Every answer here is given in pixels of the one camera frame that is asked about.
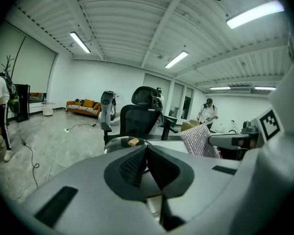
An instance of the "orange sofa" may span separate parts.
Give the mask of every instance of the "orange sofa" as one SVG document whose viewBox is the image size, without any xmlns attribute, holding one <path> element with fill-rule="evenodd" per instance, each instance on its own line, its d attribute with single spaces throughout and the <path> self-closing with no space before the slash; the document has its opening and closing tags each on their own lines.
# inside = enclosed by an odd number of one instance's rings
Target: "orange sofa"
<svg viewBox="0 0 294 235">
<path fill-rule="evenodd" d="M 68 101 L 66 111 L 98 117 L 101 112 L 101 104 L 88 99 L 85 99 L 83 103 Z"/>
</svg>

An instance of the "baseboard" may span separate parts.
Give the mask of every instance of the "baseboard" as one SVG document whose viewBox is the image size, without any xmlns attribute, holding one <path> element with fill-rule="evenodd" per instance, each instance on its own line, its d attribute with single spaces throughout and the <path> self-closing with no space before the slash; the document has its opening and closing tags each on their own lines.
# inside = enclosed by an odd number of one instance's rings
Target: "baseboard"
<svg viewBox="0 0 294 235">
<path fill-rule="evenodd" d="M 65 107 L 59 107 L 59 108 L 53 108 L 54 110 L 65 110 L 66 108 Z M 43 113 L 43 111 L 37 111 L 37 112 L 32 112 L 32 113 L 29 113 L 29 116 L 33 116 L 33 115 L 37 115 L 37 114 L 41 114 Z M 16 117 L 10 117 L 7 119 L 9 122 L 11 121 L 14 121 L 16 120 Z"/>
</svg>

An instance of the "black cable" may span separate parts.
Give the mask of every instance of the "black cable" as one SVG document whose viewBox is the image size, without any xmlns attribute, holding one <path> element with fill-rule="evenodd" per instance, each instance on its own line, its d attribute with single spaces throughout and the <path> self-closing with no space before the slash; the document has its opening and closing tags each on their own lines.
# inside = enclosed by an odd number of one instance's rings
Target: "black cable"
<svg viewBox="0 0 294 235">
<path fill-rule="evenodd" d="M 97 124 L 96 124 L 96 123 L 93 124 L 93 125 L 90 125 L 90 124 L 88 124 L 88 123 L 85 123 L 85 124 L 76 124 L 76 125 L 74 125 L 72 128 L 67 129 L 67 131 L 68 131 L 68 130 L 72 130 L 75 126 L 82 127 L 83 125 L 89 125 L 90 127 L 95 127 Z"/>
<path fill-rule="evenodd" d="M 19 123 L 18 123 L 18 128 L 19 128 L 19 132 L 20 132 L 22 144 L 24 146 L 26 146 L 28 149 L 30 149 L 30 151 L 31 151 L 31 165 L 33 166 L 33 178 L 34 178 L 35 183 L 36 183 L 36 188 L 38 188 L 38 184 L 37 184 L 37 181 L 36 181 L 36 178 L 35 178 L 35 174 L 34 174 L 34 169 L 37 169 L 40 166 L 40 164 L 39 163 L 36 163 L 36 164 L 33 163 L 34 152 L 33 152 L 33 150 L 29 146 L 26 145 L 25 140 L 22 138 L 22 133 L 21 133 L 21 130 L 20 130 Z"/>
</svg>

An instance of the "black pants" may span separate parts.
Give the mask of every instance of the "black pants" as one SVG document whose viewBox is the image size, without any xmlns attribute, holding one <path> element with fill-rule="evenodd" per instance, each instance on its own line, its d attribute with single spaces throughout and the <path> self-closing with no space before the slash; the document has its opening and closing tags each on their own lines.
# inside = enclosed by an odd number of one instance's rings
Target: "black pants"
<svg viewBox="0 0 294 235">
<path fill-rule="evenodd" d="M 212 126 L 212 123 L 210 123 L 210 124 L 207 124 L 207 127 L 208 127 L 208 129 L 209 129 L 209 130 L 210 130 L 211 126 Z"/>
<path fill-rule="evenodd" d="M 8 105 L 7 104 L 0 105 L 0 128 L 2 132 L 2 137 L 5 141 L 6 149 L 11 150 L 11 142 L 10 142 L 8 127 L 6 126 L 7 114 L 8 114 Z"/>
</svg>

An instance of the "person wearing cap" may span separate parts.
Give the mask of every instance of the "person wearing cap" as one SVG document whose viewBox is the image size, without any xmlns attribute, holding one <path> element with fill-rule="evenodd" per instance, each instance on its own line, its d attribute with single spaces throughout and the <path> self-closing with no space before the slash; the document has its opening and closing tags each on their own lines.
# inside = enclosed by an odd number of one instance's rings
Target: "person wearing cap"
<svg viewBox="0 0 294 235">
<path fill-rule="evenodd" d="M 214 120 L 218 119 L 217 114 L 218 109 L 212 103 L 212 99 L 208 98 L 207 102 L 202 105 L 197 120 L 199 121 L 199 124 L 205 123 L 210 130 Z"/>
<path fill-rule="evenodd" d="M 157 91 L 158 91 L 158 93 L 160 94 L 160 96 L 159 96 L 159 100 L 160 100 L 160 102 L 162 103 L 163 102 L 163 100 L 165 100 L 165 98 L 162 96 L 162 91 L 161 91 L 161 88 L 160 87 L 158 87 L 157 88 Z"/>
</svg>

